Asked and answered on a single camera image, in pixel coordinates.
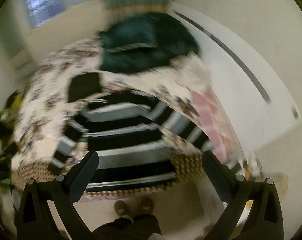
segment floor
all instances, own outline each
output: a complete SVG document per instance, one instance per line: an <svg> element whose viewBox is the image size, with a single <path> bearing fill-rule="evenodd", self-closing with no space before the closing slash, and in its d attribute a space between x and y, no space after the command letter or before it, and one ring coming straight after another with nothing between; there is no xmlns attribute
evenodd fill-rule
<svg viewBox="0 0 302 240"><path fill-rule="evenodd" d="M162 235L167 240L193 240L204 236L205 219L196 186L193 183L176 185L165 192L150 195L155 203L154 215L157 217ZM141 198L124 199L129 207L139 205ZM55 222L60 230L65 230L52 201L48 201ZM74 203L78 214L93 231L97 227L117 218L114 200Z"/></svg>

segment white headboard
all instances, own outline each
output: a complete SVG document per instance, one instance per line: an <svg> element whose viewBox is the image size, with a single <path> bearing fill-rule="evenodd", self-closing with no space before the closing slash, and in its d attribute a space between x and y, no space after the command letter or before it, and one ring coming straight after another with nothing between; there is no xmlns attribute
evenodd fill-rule
<svg viewBox="0 0 302 240"><path fill-rule="evenodd" d="M296 126L297 106L272 67L238 35L207 15L171 2L169 14L198 41L212 70L213 89L239 139L251 153Z"/></svg>

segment shoe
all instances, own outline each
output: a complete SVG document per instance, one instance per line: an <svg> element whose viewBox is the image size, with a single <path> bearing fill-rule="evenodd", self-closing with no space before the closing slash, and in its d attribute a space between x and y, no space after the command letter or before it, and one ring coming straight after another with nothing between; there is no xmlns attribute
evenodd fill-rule
<svg viewBox="0 0 302 240"><path fill-rule="evenodd" d="M113 207L114 211L120 218L123 216L132 217L128 205L123 200L118 200L117 202L115 202Z"/></svg>
<svg viewBox="0 0 302 240"><path fill-rule="evenodd" d="M153 200L149 197L146 197L142 200L139 210L138 210L138 214L150 214L152 215L154 210L154 203Z"/></svg>

